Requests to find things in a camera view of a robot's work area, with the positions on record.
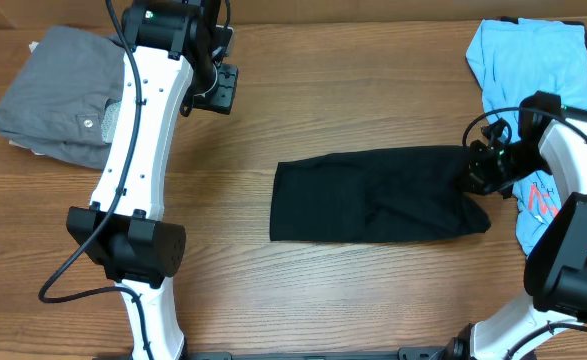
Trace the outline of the black t-shirt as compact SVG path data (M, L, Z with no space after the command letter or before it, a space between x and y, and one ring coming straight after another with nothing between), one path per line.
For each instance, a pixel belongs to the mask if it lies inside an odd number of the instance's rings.
M455 184L466 160L460 146L421 146L281 162L269 236L385 243L484 233L488 214Z

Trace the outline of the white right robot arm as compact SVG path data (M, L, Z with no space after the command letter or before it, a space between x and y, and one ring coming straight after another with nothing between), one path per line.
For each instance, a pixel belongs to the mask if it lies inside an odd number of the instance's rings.
M571 329L587 333L587 111L538 91L515 107L518 141L505 120L482 140L464 141L468 162L458 187L505 194L536 171L553 176L560 210L526 259L524 289L492 317L468 325L437 359L530 359Z

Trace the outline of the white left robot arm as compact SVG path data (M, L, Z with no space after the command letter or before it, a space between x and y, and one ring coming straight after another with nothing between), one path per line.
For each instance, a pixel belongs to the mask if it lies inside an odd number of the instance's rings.
M238 69L225 63L234 30L227 1L135 1L116 21L124 83L111 149L86 208L66 227L125 303L132 359L184 359L173 278L185 253L181 225L163 220L175 125L194 109L227 115Z

